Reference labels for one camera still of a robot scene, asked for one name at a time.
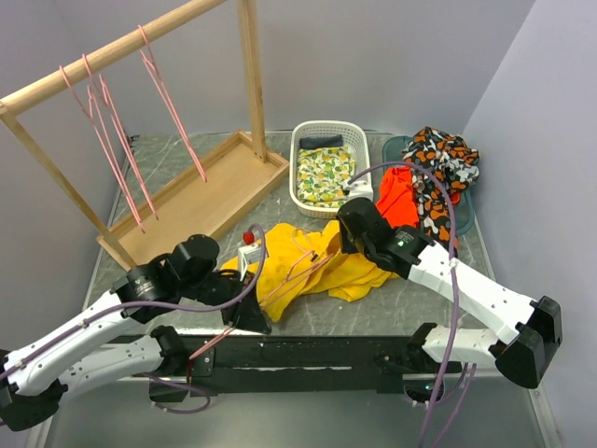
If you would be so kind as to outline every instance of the white basket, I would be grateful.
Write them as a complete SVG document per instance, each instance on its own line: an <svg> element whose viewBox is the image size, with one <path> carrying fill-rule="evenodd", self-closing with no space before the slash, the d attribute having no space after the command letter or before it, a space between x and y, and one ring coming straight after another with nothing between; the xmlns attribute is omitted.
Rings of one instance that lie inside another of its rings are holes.
<svg viewBox="0 0 597 448"><path fill-rule="evenodd" d="M367 138L361 128L355 124L346 121L305 121L295 128L292 132L292 141L290 143L290 197L295 202L298 210L308 217L321 217L331 219L338 213L338 208L313 207L302 203L297 197L297 167L299 156L299 141L303 137L329 137L332 135L342 135L344 145L348 146L351 155L355 161L354 173L360 173L367 169L369 165L369 150L367 147ZM368 184L370 197L373 198L373 187L371 184L371 174L366 174L359 179Z"/></svg>

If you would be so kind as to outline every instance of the lemon print fabric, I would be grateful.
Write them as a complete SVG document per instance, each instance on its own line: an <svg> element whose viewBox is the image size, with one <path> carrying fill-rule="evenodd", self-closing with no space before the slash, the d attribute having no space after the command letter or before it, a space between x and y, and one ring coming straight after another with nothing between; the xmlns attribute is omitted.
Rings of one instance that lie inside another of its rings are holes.
<svg viewBox="0 0 597 448"><path fill-rule="evenodd" d="M348 147L320 147L298 151L297 195L306 205L338 208L347 197L342 183L354 175Z"/></svg>

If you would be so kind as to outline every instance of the wooden shelf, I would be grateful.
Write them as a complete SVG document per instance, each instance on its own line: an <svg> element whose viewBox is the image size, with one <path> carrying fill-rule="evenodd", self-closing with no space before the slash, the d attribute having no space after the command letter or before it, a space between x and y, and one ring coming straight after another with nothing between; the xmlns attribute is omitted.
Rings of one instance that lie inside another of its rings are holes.
<svg viewBox="0 0 597 448"><path fill-rule="evenodd" d="M172 252L175 245L195 233L223 236L288 174L288 161L274 152L267 152L265 163L260 161L251 136L243 131L212 149L201 158L201 165L207 182L191 165L153 196L160 219L155 219L147 203L140 207L146 233L132 215L110 228L136 264ZM131 268L102 235L97 240L120 266Z"/></svg>

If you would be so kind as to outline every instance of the yellow garment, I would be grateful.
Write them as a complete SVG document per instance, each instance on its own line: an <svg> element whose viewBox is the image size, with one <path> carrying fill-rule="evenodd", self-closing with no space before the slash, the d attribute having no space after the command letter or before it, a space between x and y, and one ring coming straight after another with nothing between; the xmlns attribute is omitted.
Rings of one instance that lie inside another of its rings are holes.
<svg viewBox="0 0 597 448"><path fill-rule="evenodd" d="M261 277L257 281L257 299L271 320L277 322L288 304L301 294L327 291L332 297L356 301L365 297L372 287L380 287L394 273L379 269L361 254L342 254L340 251L340 224L330 221L323 231L308 234L290 224L281 223L266 233L270 256L266 259ZM305 273L286 283L292 265L305 252L314 250L317 257L305 257L292 269L291 277L307 270L317 262L331 256L330 260L313 273ZM222 269L237 269L236 258L224 263ZM250 266L254 272L257 264ZM282 285L267 302L268 295Z"/></svg>

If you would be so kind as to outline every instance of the wooden rod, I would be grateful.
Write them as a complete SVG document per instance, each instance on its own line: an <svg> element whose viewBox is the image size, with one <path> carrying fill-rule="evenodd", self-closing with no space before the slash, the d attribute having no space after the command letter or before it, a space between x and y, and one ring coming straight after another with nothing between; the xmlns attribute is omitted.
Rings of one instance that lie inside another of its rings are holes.
<svg viewBox="0 0 597 448"><path fill-rule="evenodd" d="M58 186L66 193L78 209L83 212L83 215L87 217L91 224L100 232L105 238L106 242L125 260L131 267L136 266L134 259L131 255L122 247L118 239L110 232L105 226L102 220L95 214L88 203L85 202L83 197L76 191L75 187L68 181L68 179L62 174L58 167L54 164L52 159L48 157L48 154L37 144L34 138L22 127L17 120L15 115L7 110L2 102L0 102L0 119L7 126L8 130L13 133L17 140L31 153L37 162L42 166L44 170L48 172L50 177L58 184Z"/></svg>
<svg viewBox="0 0 597 448"><path fill-rule="evenodd" d="M176 28L199 17L204 12L221 5L226 0L191 0L181 7L173 9L163 16L144 25L147 39L152 42L163 35L170 33ZM125 56L141 49L145 44L141 32L138 29L124 35L114 42L95 50L87 55L90 68L97 72L106 68ZM69 63L64 67L64 71L72 84L76 84L89 77L83 59ZM62 78L60 70L42 77L33 84L11 93L9 96L0 100L6 109L16 117L33 106L46 101L57 93L67 88Z"/></svg>
<svg viewBox="0 0 597 448"><path fill-rule="evenodd" d="M268 160L265 145L265 124L261 89L261 63L257 37L257 8L255 0L238 0L239 27L243 44L244 77L251 114L251 139L253 150L262 162Z"/></svg>

